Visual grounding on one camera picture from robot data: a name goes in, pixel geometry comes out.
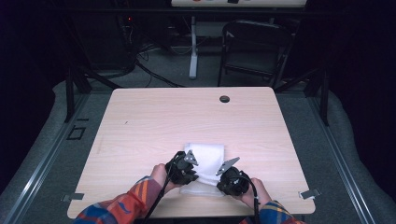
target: metal bracket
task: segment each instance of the metal bracket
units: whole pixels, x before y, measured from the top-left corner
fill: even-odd
[[[311,189],[305,192],[299,192],[299,196],[300,198],[305,199],[315,199],[316,197],[318,197],[319,195],[321,195],[321,192],[319,189]]]
[[[239,161],[239,157],[230,159],[229,161],[225,161],[216,172],[216,175],[222,175],[228,169],[230,169],[237,161]]]
[[[198,161],[195,159],[195,156],[192,153],[191,149],[189,150],[189,152],[187,152],[186,156],[184,157],[184,161],[191,163],[193,165],[198,165]]]
[[[84,197],[83,193],[72,193],[70,195],[65,194],[61,201],[64,203],[71,203],[72,200],[82,200],[82,198]]]

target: hand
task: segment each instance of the hand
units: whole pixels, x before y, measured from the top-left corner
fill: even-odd
[[[151,175],[150,175],[155,181],[157,181],[158,184],[160,184],[161,187],[163,187],[163,184],[165,183],[166,180],[166,169],[165,165],[160,163],[158,165],[155,165],[154,168],[152,169]],[[169,181],[168,185],[165,188],[165,194],[175,188],[181,187],[180,185],[176,185],[172,183],[172,181]]]
[[[256,187],[256,190],[257,190],[257,195],[259,197],[259,211],[260,211],[260,210],[262,210],[264,205],[266,203],[272,201],[272,199],[260,179],[251,178],[251,182],[254,184],[254,187]],[[251,185],[249,185],[246,193],[241,194],[239,196],[233,196],[233,197],[236,200],[239,200],[242,203],[245,203],[251,209],[254,209],[254,194],[253,194],[253,187],[251,187]]]

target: black device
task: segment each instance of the black device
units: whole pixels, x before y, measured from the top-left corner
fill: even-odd
[[[188,185],[199,177],[192,170],[193,164],[198,165],[192,151],[187,154],[184,151],[179,151],[172,160],[166,163],[165,169],[174,184]]]
[[[249,185],[251,185],[254,195],[254,218],[256,223],[259,221],[259,198],[254,184],[251,182],[250,177],[243,171],[239,171],[233,165],[239,161],[239,157],[225,161],[216,175],[221,175],[220,182],[216,185],[220,191],[226,195],[239,196],[248,192]]]
[[[232,166],[221,175],[217,187],[227,195],[239,196],[248,191],[249,179],[247,174]]]
[[[158,194],[157,199],[155,200],[154,204],[151,206],[150,210],[145,216],[143,220],[143,224],[146,224],[151,216],[151,213],[154,211],[157,204],[160,202],[161,198],[165,194],[165,188],[168,185],[169,181],[172,181],[174,184],[179,185],[188,185],[191,181],[195,181],[198,179],[198,175],[196,175],[195,171],[192,169],[194,168],[193,165],[198,165],[197,160],[192,154],[192,150],[188,153],[184,151],[179,151],[168,163],[165,164],[166,170],[166,180],[163,184],[163,188],[161,189],[160,193]]]

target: metal rail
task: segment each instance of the metal rail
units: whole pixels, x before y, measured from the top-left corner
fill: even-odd
[[[71,122],[64,123],[61,130],[58,132],[52,147],[50,148],[47,155],[43,157],[41,162],[35,168],[35,172],[32,174],[25,188],[23,189],[20,197],[15,202],[14,206],[8,213],[8,216],[5,220],[5,224],[17,224],[22,223],[22,219],[29,209],[30,204],[32,203],[35,195],[43,184],[47,174],[50,172],[50,168],[52,164],[55,162],[56,157],[58,156],[62,143],[64,142],[67,134],[72,130],[73,123],[77,119],[78,114],[82,110],[83,106],[86,104],[89,95],[82,94],[78,101],[76,102],[76,113],[71,118]]]
[[[332,136],[332,131],[329,126],[326,126],[318,113],[318,102],[315,98],[309,97],[308,103],[311,106],[311,109],[314,111],[314,115],[318,124],[320,125],[322,131],[326,135],[327,140],[329,141],[330,147],[332,149],[331,154],[334,160],[335,166],[338,170],[338,173],[341,176],[341,179],[344,182],[346,187],[346,191],[349,194],[350,200],[355,206],[356,212],[358,213],[359,218],[361,219],[361,223],[374,224],[375,220],[373,215],[371,214],[366,201],[361,194],[361,190],[359,189],[352,173],[350,172],[347,162],[344,159],[343,153],[337,145],[334,137]]]

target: dark background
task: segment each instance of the dark background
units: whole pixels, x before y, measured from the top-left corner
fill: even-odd
[[[45,6],[72,7],[79,1],[2,1],[0,4],[0,190],[15,174],[44,125],[52,105],[52,88],[65,79],[70,63],[91,69],[131,68],[131,43],[125,43],[120,18],[79,16],[65,21],[43,13]],[[122,1],[85,1],[81,7],[132,7]],[[347,27],[346,45],[336,38],[347,20],[302,19],[285,77],[300,76],[323,62],[327,52],[342,47],[328,67],[330,89],[341,100],[355,134],[361,161],[376,183],[396,201],[396,31],[390,1],[308,1],[307,11],[359,11]],[[136,21],[146,29],[162,28]],[[78,20],[86,21],[78,26]],[[167,40],[154,36],[163,47]],[[91,48],[106,43],[102,49]]]

